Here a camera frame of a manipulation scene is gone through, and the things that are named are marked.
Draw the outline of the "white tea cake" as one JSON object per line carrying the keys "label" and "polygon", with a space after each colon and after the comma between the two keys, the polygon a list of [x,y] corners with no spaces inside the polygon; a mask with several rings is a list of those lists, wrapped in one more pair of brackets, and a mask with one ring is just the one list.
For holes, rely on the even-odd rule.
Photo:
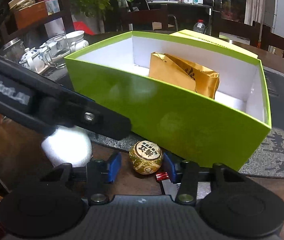
{"label": "white tea cake", "polygon": [[63,163],[84,167],[92,158],[90,138],[85,129],[77,126],[58,126],[53,134],[44,139],[41,148],[54,167]]}

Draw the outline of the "gold tea ball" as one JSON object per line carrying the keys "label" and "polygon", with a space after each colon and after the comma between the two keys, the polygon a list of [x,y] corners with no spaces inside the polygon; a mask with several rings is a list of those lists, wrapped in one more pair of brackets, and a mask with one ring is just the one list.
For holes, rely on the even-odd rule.
{"label": "gold tea ball", "polygon": [[147,140],[138,141],[129,151],[133,169],[142,175],[150,175],[158,171],[163,163],[162,149]]}

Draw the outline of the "gold foil tea packet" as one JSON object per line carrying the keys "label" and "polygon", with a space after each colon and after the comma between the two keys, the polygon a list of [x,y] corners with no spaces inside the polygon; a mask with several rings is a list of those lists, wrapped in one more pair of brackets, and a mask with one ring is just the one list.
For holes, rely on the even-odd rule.
{"label": "gold foil tea packet", "polygon": [[170,54],[152,53],[149,77],[215,98],[220,84],[218,72]]}

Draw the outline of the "red small sachet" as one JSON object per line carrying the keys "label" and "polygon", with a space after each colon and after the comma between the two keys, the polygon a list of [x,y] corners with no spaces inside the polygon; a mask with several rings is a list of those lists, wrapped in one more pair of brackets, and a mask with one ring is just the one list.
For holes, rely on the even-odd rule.
{"label": "red small sachet", "polygon": [[167,180],[169,179],[169,175],[167,174],[167,172],[158,172],[156,173],[156,181],[163,181],[163,180]]}

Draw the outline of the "blue white porcelain teapot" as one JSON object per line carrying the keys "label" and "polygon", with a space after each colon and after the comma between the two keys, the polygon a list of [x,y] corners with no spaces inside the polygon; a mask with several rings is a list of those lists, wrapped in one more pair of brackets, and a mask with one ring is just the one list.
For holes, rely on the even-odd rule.
{"label": "blue white porcelain teapot", "polygon": [[36,48],[25,48],[25,53],[20,58],[19,64],[38,74],[45,67],[41,51]]}

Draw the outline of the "clear glass pitcher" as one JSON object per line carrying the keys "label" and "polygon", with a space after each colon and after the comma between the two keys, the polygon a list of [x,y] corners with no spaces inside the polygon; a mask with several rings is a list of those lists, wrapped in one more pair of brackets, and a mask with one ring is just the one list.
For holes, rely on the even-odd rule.
{"label": "clear glass pitcher", "polygon": [[50,38],[40,46],[40,51],[45,65],[56,69],[64,68],[64,57],[70,54],[66,35],[59,34]]}

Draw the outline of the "green open gift box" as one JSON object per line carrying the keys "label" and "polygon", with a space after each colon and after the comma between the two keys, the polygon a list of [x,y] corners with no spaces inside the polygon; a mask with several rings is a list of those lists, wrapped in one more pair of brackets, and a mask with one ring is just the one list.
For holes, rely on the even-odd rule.
{"label": "green open gift box", "polygon": [[[152,53],[220,75],[214,99],[149,77]],[[210,167],[240,169],[272,127],[261,61],[215,44],[129,31],[68,55],[76,92],[128,117],[131,129],[162,148]]]}

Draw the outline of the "grey calligraphy table mat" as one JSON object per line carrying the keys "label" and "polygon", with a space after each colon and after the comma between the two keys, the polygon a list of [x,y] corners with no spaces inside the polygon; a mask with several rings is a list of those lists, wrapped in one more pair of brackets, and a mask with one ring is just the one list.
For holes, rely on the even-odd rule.
{"label": "grey calligraphy table mat", "polygon": [[273,127],[240,172],[257,177],[284,178],[284,130]]}

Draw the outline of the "black tea tray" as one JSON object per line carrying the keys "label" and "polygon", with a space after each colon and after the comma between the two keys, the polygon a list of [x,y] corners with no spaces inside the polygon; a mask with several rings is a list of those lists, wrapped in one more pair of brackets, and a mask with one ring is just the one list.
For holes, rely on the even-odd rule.
{"label": "black tea tray", "polygon": [[271,104],[272,124],[284,131],[284,74],[267,67],[263,70]]}

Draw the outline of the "plastic water bottle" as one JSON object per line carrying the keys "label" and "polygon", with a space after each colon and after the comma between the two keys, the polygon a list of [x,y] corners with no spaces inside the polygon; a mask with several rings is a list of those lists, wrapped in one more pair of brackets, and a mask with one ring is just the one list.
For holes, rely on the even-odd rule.
{"label": "plastic water bottle", "polygon": [[193,31],[205,34],[207,30],[207,26],[205,25],[203,20],[198,20],[193,27]]}

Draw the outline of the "dark wooden chair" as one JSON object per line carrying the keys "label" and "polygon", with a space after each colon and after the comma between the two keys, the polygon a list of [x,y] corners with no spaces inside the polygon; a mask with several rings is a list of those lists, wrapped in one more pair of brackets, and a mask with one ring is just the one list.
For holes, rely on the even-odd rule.
{"label": "dark wooden chair", "polygon": [[271,32],[271,28],[265,24],[261,25],[258,22],[253,21],[253,43],[251,46],[260,48],[262,50],[268,50],[269,46],[283,50],[282,57],[284,58],[284,38]]}

